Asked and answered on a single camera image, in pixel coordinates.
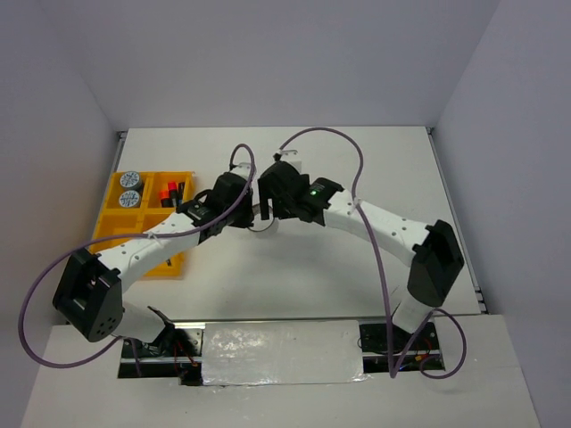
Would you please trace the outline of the blue capped black highlighter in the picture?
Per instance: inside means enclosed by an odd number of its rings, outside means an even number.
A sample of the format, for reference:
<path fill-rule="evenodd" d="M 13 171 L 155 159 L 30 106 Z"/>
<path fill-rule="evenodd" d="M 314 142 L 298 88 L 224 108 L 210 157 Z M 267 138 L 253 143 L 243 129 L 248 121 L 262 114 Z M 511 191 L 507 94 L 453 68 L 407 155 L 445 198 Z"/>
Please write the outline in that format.
<path fill-rule="evenodd" d="M 177 207 L 183 203 L 185 189 L 186 189 L 186 183 L 185 182 L 178 182 Z"/>

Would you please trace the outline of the orange capped black highlighter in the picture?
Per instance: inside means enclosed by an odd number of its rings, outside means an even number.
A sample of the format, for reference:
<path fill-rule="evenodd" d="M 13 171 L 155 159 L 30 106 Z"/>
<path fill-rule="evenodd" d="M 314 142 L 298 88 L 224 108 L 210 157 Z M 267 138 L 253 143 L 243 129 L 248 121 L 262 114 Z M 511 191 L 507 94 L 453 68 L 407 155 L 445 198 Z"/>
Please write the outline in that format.
<path fill-rule="evenodd" d="M 164 189 L 161 189 L 159 191 L 159 201 L 160 201 L 160 205 L 162 208 L 174 208 L 171 205 L 171 201 L 170 201 L 170 197 L 169 197 L 169 192 L 168 192 L 168 184 L 167 187 Z"/>

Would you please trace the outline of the blue round jar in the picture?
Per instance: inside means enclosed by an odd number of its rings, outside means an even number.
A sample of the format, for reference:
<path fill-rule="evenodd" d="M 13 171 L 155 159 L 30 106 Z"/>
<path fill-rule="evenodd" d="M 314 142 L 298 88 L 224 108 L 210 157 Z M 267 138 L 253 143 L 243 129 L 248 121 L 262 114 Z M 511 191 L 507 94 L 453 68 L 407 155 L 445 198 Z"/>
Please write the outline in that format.
<path fill-rule="evenodd" d="M 141 201 L 141 195 L 138 191 L 127 190 L 119 196 L 118 204 L 123 209 L 134 209 L 140 206 Z"/>
<path fill-rule="evenodd" d="M 137 171 L 130 170 L 120 176 L 119 184 L 124 191 L 138 191 L 143 185 L 143 180 Z"/>

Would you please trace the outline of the white tape roll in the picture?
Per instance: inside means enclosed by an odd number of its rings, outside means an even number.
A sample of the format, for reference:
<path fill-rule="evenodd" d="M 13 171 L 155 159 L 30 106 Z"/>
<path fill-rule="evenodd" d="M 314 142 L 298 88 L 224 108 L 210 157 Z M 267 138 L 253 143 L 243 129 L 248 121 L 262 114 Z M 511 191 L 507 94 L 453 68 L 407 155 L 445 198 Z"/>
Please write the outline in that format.
<path fill-rule="evenodd" d="M 264 219 L 261 217 L 261 206 L 256 203 L 253 207 L 254 219 L 248 230 L 259 237 L 269 237 L 278 230 L 279 221 L 273 215 L 273 209 L 269 206 L 269 217 Z"/>

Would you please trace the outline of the pink capped black highlighter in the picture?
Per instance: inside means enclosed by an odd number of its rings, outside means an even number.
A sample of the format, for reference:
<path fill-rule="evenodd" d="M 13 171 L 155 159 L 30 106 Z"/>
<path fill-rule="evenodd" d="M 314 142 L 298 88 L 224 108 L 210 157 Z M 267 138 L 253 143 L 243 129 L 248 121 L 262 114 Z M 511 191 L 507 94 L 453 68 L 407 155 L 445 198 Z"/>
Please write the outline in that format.
<path fill-rule="evenodd" d="M 168 192 L 169 192 L 169 197 L 170 197 L 170 201 L 171 201 L 171 205 L 173 207 L 177 207 L 178 203 L 179 203 L 179 197 L 178 197 L 178 183 L 175 181 L 169 181 L 168 182 Z"/>

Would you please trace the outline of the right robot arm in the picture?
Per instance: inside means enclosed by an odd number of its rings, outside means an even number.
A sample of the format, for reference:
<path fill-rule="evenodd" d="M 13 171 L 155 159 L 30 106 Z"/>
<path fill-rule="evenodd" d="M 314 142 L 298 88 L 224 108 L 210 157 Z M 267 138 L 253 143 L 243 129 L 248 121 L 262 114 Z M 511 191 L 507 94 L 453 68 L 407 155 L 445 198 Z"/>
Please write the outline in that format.
<path fill-rule="evenodd" d="M 393 313 L 389 342 L 407 349 L 419 337 L 421 323 L 440 308 L 465 260 L 452 226 L 428 225 L 360 202 L 340 184 L 324 177 L 310 181 L 289 162 L 278 160 L 258 179 L 261 216 L 297 218 L 342 230 L 392 254 L 410 269 L 406 292 Z"/>

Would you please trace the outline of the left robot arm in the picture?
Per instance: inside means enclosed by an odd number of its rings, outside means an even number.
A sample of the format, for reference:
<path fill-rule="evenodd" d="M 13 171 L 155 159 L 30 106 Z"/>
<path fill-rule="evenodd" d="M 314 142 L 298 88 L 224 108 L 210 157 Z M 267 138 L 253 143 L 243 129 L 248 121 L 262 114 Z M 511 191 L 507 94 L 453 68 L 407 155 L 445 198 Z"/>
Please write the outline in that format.
<path fill-rule="evenodd" d="M 252 167 L 220 175 L 204 201 L 191 200 L 147 230 L 97 254 L 74 251 L 54 294 L 53 305 L 89 342 L 110 336 L 141 341 L 156 356 L 169 353 L 175 326 L 153 307 L 124 300 L 131 285 L 167 259 L 219 235 L 226 227 L 253 223 Z"/>

